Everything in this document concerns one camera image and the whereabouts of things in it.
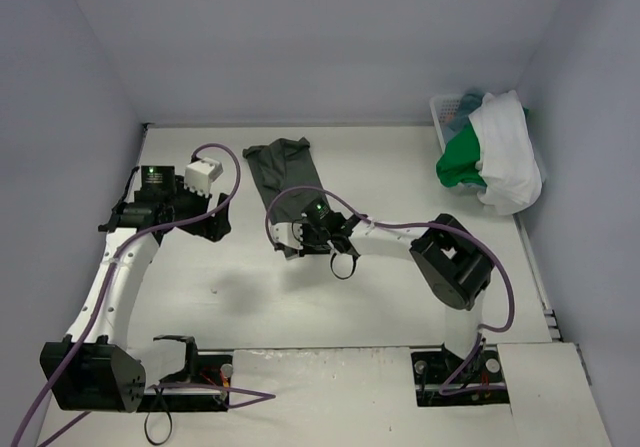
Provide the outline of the grey t shirt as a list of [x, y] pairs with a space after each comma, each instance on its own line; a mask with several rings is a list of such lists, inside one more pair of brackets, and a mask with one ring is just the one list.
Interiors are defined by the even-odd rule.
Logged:
[[321, 199], [328, 203], [312, 159], [311, 144], [280, 138], [268, 145], [255, 145], [243, 150], [254, 184], [267, 211], [267, 229], [279, 223], [299, 223], [303, 211]]

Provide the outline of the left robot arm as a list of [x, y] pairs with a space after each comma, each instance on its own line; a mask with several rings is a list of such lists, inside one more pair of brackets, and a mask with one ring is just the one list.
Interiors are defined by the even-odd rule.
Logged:
[[81, 312], [62, 340], [48, 342], [40, 365], [60, 409], [135, 412], [146, 391], [163, 381], [191, 385], [199, 376], [198, 348], [186, 334], [161, 334], [131, 347], [128, 331], [144, 276], [172, 229], [218, 242], [231, 230], [229, 197], [209, 207], [220, 162], [192, 158], [172, 166], [133, 170], [141, 186], [125, 193], [100, 226], [105, 249]]

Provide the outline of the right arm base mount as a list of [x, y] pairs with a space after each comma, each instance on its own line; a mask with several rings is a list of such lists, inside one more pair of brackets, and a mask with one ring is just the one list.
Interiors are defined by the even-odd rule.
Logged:
[[481, 349], [445, 386], [445, 391], [452, 391], [452, 394], [443, 395], [439, 391], [441, 385], [461, 364], [461, 359], [444, 349], [413, 351], [411, 366], [417, 406], [474, 407], [510, 403], [496, 347]]

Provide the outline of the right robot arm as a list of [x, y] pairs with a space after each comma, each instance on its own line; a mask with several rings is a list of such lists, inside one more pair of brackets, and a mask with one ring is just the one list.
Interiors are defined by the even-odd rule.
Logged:
[[484, 291], [494, 262], [473, 242], [450, 230], [465, 228], [441, 214], [433, 227], [376, 227], [353, 215], [345, 218], [320, 199], [303, 211], [305, 249], [326, 247], [332, 256], [394, 258], [413, 263], [431, 292], [445, 306], [445, 372], [464, 379], [479, 364], [473, 349], [481, 323]]

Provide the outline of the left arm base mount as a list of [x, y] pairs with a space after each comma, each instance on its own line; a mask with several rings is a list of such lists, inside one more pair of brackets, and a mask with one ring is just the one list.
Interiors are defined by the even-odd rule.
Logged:
[[231, 385], [233, 354], [201, 351], [192, 336], [160, 335], [131, 356], [146, 374], [139, 413], [226, 412], [230, 394], [218, 390]]

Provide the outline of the white t shirt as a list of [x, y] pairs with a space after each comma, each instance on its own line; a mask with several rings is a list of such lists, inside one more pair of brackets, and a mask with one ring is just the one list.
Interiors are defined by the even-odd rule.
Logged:
[[480, 202], [500, 216], [532, 206], [543, 180], [516, 91], [486, 94], [469, 120], [479, 144], [476, 168], [486, 184]]

